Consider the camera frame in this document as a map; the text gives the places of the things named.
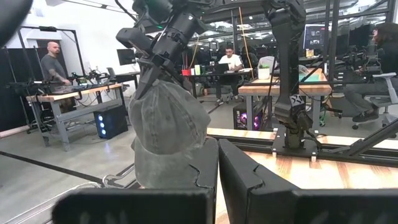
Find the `table leg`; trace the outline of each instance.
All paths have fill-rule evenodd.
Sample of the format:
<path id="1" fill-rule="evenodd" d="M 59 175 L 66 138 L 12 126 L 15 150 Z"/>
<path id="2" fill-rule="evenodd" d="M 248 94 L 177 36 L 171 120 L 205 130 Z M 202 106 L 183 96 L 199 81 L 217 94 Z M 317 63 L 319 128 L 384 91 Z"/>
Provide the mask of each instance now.
<path id="1" fill-rule="evenodd" d="M 138 88 L 137 75 L 134 76 L 134 86 L 136 87 L 136 90 L 137 90 L 137 88 Z"/>
<path id="2" fill-rule="evenodd" d="M 67 127 L 65 126 L 65 123 L 63 121 L 58 122 L 58 119 L 57 119 L 61 115 L 60 104 L 58 101 L 51 102 L 51 107 L 52 107 L 52 113 L 54 114 L 54 118 L 57 121 L 58 133 L 61 137 L 63 149 L 65 151 L 69 151 L 70 145 L 69 145 L 69 137 L 68 137 Z"/>
<path id="3" fill-rule="evenodd" d="M 312 129 L 319 131 L 319 116 L 321 115 L 321 97 L 313 96 L 312 97 Z"/>
<path id="4" fill-rule="evenodd" d="M 190 77 L 191 82 L 192 82 L 192 95 L 193 97 L 197 98 L 197 83 L 195 81 L 195 78 Z"/>
<path id="5" fill-rule="evenodd" d="M 248 131 L 253 131 L 254 124 L 254 116 L 253 116 L 253 96 L 246 97 L 246 114 L 248 115 L 248 119 L 246 120 L 248 124 Z"/>
<path id="6" fill-rule="evenodd" d="M 50 146 L 49 137 L 43 136 L 43 131 L 41 128 L 44 124 L 42 124 L 42 118 L 40 117 L 40 114 L 41 114 L 40 103 L 32 102 L 32 111 L 33 111 L 33 115 L 35 116 L 35 120 L 37 123 L 37 129 L 40 131 L 40 134 L 43 137 L 44 145 L 45 145 L 45 147 L 48 147 L 48 146 Z"/>
<path id="7" fill-rule="evenodd" d="M 101 92 L 100 91 L 96 91 L 95 92 L 95 94 L 96 94 L 96 98 L 97 98 L 97 102 L 98 103 L 102 103 L 102 96 L 101 96 Z"/>
<path id="8" fill-rule="evenodd" d="M 272 96 L 268 96 L 267 99 L 267 110 L 268 110 L 268 114 L 267 114 L 267 126 L 266 129 L 267 131 L 270 129 L 270 131 L 273 131 L 273 125 L 272 125 Z"/>

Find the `ceiling light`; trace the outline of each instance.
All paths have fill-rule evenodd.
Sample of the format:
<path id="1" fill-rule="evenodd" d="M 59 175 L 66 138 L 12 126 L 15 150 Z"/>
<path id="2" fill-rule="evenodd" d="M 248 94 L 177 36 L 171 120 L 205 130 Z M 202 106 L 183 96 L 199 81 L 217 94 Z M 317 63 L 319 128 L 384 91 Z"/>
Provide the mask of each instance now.
<path id="1" fill-rule="evenodd" d="M 100 3 L 95 3 L 95 2 L 91 2 L 91 1 L 85 1 L 85 0 L 67 0 L 66 2 L 85 4 L 87 6 L 94 6 L 94 7 L 102 7 L 102 4 L 100 4 Z"/>

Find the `desk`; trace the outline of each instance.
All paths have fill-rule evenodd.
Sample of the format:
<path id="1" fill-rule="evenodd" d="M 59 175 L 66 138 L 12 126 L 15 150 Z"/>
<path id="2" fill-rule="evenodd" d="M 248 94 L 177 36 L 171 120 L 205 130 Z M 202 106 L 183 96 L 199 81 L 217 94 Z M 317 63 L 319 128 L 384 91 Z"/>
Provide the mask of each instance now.
<path id="1" fill-rule="evenodd" d="M 61 113 L 61 109 L 60 109 L 61 101 L 60 100 L 71 98 L 71 97 L 79 97 L 79 92 L 66 93 L 63 95 L 27 96 L 26 100 L 32 105 L 32 110 L 33 110 L 37 125 L 39 127 L 38 129 L 43 137 L 45 146 L 49 146 L 49 137 L 55 137 L 62 141 L 64 150 L 69 151 L 70 145 L 69 145 L 68 133 L 82 128 L 83 125 L 75 126 L 72 128 L 67 128 L 65 126 L 64 122 L 69 121 L 74 118 L 77 118 L 77 117 L 80 117 L 80 116 L 83 116 L 83 115 L 86 115 L 86 114 L 90 114 L 94 111 L 106 109 L 106 108 L 116 106 L 116 105 L 122 105 L 123 104 L 123 96 L 120 91 L 121 86 L 122 86 L 121 84 L 113 84 L 113 85 L 109 86 L 109 89 L 114 91 L 114 94 L 116 96 L 115 99 L 113 99 L 111 101 L 104 102 L 104 103 L 99 102 L 97 105 L 87 106 L 82 109 L 67 112 L 67 113 Z M 81 94 L 85 95 L 85 94 L 89 94 L 89 93 L 95 93 L 97 91 L 100 92 L 100 91 L 107 90 L 107 89 L 108 89 L 108 86 L 102 86 L 102 87 L 98 87 L 98 88 L 83 90 L 83 91 L 81 91 Z M 48 131 L 44 131 L 40 128 L 40 127 L 42 127 L 42 120 L 40 117 L 40 111 L 41 111 L 40 103 L 41 102 L 49 102 L 51 104 L 51 108 L 52 108 L 53 115 L 54 115 L 54 120 L 55 120 L 55 123 L 57 124 L 57 128 L 58 128 L 57 134 L 51 134 Z"/>
<path id="2" fill-rule="evenodd" d="M 196 83 L 197 82 L 208 82 L 213 81 L 216 83 L 216 88 L 221 88 L 221 85 L 218 80 L 220 77 L 233 77 L 238 75 L 251 75 L 250 72 L 235 72 L 235 73 L 222 73 L 222 74 L 209 74 L 209 75 L 187 75 L 188 79 L 192 82 L 192 95 L 193 97 L 197 98 L 197 89 Z"/>
<path id="3" fill-rule="evenodd" d="M 232 129 L 208 128 L 208 134 L 234 136 L 241 138 L 274 139 L 275 134 L 262 131 L 243 131 Z M 320 136 L 322 143 L 350 145 L 358 138 L 339 136 Z M 375 147 L 397 149 L 394 140 L 385 140 Z M 391 167 L 353 164 L 298 157 L 272 157 L 270 154 L 247 152 L 252 159 L 277 175 L 303 189 L 380 189 L 398 187 L 398 169 Z M 216 224 L 228 224 L 228 214 L 224 202 L 220 178 L 217 185 Z"/>
<path id="4" fill-rule="evenodd" d="M 327 81 L 321 69 L 315 71 L 314 74 L 318 76 L 319 81 Z M 254 80 L 252 83 L 270 83 L 271 79 L 267 80 Z M 246 108 L 248 114 L 248 130 L 252 131 L 253 128 L 253 99 L 255 96 L 267 96 L 270 86 L 242 86 L 239 88 L 239 94 L 246 97 Z M 271 86 L 270 96 L 279 96 L 279 85 Z M 321 109 L 321 96 L 327 96 L 331 93 L 330 85 L 300 85 L 300 95 L 310 96 L 312 98 L 312 129 L 319 130 L 319 116 Z"/>

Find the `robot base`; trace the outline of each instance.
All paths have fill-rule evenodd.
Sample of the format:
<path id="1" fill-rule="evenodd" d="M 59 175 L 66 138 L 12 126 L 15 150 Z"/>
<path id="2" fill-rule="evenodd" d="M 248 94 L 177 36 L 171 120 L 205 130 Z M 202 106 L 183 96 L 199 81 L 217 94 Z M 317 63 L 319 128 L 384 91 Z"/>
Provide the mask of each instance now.
<path id="1" fill-rule="evenodd" d="M 290 149 L 285 147 L 285 127 L 280 127 L 276 131 L 274 143 L 272 144 L 272 156 L 286 155 L 286 156 L 297 156 L 311 158 L 312 162 L 315 162 L 318 155 L 318 149 L 315 142 L 311 140 L 303 140 L 304 147 L 302 149 Z"/>

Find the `bald man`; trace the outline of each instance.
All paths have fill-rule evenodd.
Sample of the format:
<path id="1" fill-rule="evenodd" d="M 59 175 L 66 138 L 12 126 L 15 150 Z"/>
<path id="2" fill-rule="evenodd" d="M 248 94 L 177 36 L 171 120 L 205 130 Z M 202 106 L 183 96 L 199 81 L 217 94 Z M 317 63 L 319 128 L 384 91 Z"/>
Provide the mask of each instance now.
<path id="1" fill-rule="evenodd" d="M 61 81 L 65 85 L 70 85 L 67 75 L 60 62 L 57 60 L 60 53 L 60 46 L 56 42 L 49 42 L 47 44 L 48 54 L 45 55 L 40 64 L 42 66 L 45 81 Z"/>

